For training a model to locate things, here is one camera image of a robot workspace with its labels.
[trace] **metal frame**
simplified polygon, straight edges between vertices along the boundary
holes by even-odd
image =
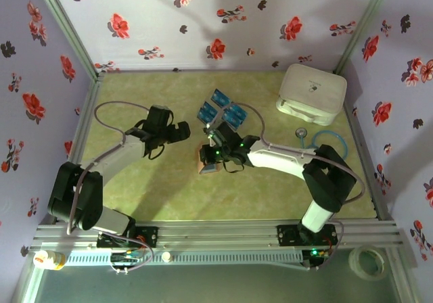
[[[93,79],[93,84],[86,98],[85,106],[81,114],[81,119],[77,128],[74,139],[74,147],[72,148],[70,161],[80,162],[87,135],[91,126],[93,117],[93,109],[95,107],[99,90],[101,87],[103,74],[96,73],[89,54],[86,52],[81,43],[76,31],[73,29],[68,16],[58,0],[45,0],[51,9],[53,15],[58,21],[61,29],[69,40],[72,48],[85,67],[89,76]],[[352,36],[342,59],[340,60],[335,72],[341,74],[347,63],[350,55],[360,38],[360,35],[365,30],[365,27],[371,21],[371,18],[378,8],[382,0],[371,0],[358,28]],[[351,121],[351,115],[347,114],[350,127],[352,129],[355,143],[361,157],[361,163],[365,169],[367,183],[371,185],[371,177],[373,174],[369,171],[372,167],[368,153],[360,146],[363,140],[360,140],[356,133],[356,125]],[[375,201],[375,198],[380,198],[375,189],[371,189],[373,194],[373,203],[378,214],[378,218],[389,218],[388,211],[381,202]],[[345,233],[342,240],[341,248],[355,248],[362,244],[371,244],[377,247],[384,248],[390,266],[392,275],[396,284],[396,290],[400,296],[401,302],[420,302],[419,295],[414,286],[413,275],[410,273],[407,258],[403,251],[403,240],[398,232],[398,229],[392,220],[378,219],[346,219],[342,220],[345,227]],[[209,263],[202,262],[200,257],[212,256],[225,257],[226,261],[221,261],[222,264],[229,264],[228,257],[249,255],[247,259],[236,259],[233,263],[272,263],[284,265],[299,259],[297,255],[299,250],[309,249],[311,247],[279,247],[276,226],[281,224],[297,224],[294,220],[251,220],[251,221],[213,221],[213,222],[154,222],[146,223],[140,226],[157,226],[158,243],[155,249],[156,261],[154,264],[163,264],[160,259],[160,254],[169,251],[178,257],[186,257],[173,260],[182,264],[201,264]],[[340,226],[336,225],[337,233],[340,233]],[[69,252],[67,265],[74,266],[89,266],[109,264],[110,250],[99,250],[96,248],[98,233],[96,231],[76,231],[73,236],[66,236],[66,225],[64,223],[57,225],[40,225],[35,234],[33,244],[30,251],[40,249],[52,249],[61,252]],[[291,256],[280,257],[279,254],[287,254],[291,252]],[[26,265],[23,268],[20,282],[17,286],[16,294],[13,302],[34,302],[43,271],[36,269],[33,266],[32,259],[27,258]]]
[[[368,25],[374,18],[375,12],[378,10],[382,1],[383,0],[370,0],[370,2],[368,3],[367,9],[365,9],[363,16],[359,20],[355,33],[350,39],[349,44],[344,50],[344,53],[340,61],[338,62],[336,69],[334,70],[335,74],[341,75],[341,73],[343,72],[347,61],[352,56],[355,46],[357,45],[359,39],[361,38],[361,35],[364,33],[364,31],[367,29]]]

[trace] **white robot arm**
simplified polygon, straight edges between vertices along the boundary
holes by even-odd
[[[301,238],[312,242],[326,222],[346,201],[356,179],[347,171],[325,161],[350,168],[336,151],[322,145],[319,149],[294,149],[268,144],[257,136],[243,139],[226,122],[220,121],[204,129],[213,146],[204,145],[200,160],[204,165],[234,162],[242,167],[263,167],[293,174],[305,180],[313,200],[298,225]]]
[[[102,204],[104,186],[123,168],[144,157],[157,158],[164,146],[183,141],[190,136],[188,123],[173,124],[173,113],[168,108],[152,106],[146,119],[140,120],[133,128],[125,132],[125,140],[116,151],[104,156],[98,163],[95,158],[81,164],[66,162],[60,166],[48,204],[48,211],[66,222],[70,221],[70,212],[76,188],[79,197],[72,224],[82,230],[96,229],[117,235],[133,236],[135,221],[130,216],[111,210]],[[78,185],[80,176],[86,167],[93,163]]]

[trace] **roll of tape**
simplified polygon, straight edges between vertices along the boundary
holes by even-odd
[[[375,263],[376,270],[369,271],[364,262],[361,261],[364,258],[373,258],[372,261]],[[389,270],[385,253],[373,246],[361,246],[352,250],[349,254],[349,266],[358,277],[366,281],[379,281],[386,277]]]

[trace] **white wall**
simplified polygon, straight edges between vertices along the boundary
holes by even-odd
[[[60,0],[86,50],[96,64],[110,64],[121,70],[149,69],[260,69],[285,70],[289,64],[305,62],[317,68],[333,70],[369,0],[190,0],[176,7],[176,0]],[[219,9],[233,11],[238,5],[238,19],[222,23]],[[108,24],[114,14],[127,22],[128,38],[114,34]],[[281,27],[293,17],[302,27],[296,40],[280,39]],[[179,30],[185,25],[186,33]],[[341,34],[332,36],[331,26]],[[206,52],[215,39],[225,45],[223,58],[209,59]],[[160,50],[145,60],[139,50]],[[248,55],[248,49],[255,50]]]
[[[408,28],[402,27],[406,15]],[[381,31],[384,20],[391,26],[388,36]],[[384,0],[345,73],[346,100],[356,108],[378,178],[375,186],[413,250],[413,272],[425,302],[433,301],[433,71],[426,72],[433,70],[432,33],[432,0]],[[373,55],[365,61],[365,43],[376,36],[376,51],[371,47]],[[419,65],[409,68],[414,59]],[[409,74],[415,85],[406,80]],[[375,110],[380,102],[390,108],[381,120]]]

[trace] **purple wall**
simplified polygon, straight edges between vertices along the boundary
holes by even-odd
[[[433,2],[384,0],[345,77],[383,201],[411,247],[431,302],[433,267]]]
[[[9,302],[91,80],[44,0],[0,8],[0,301]]]

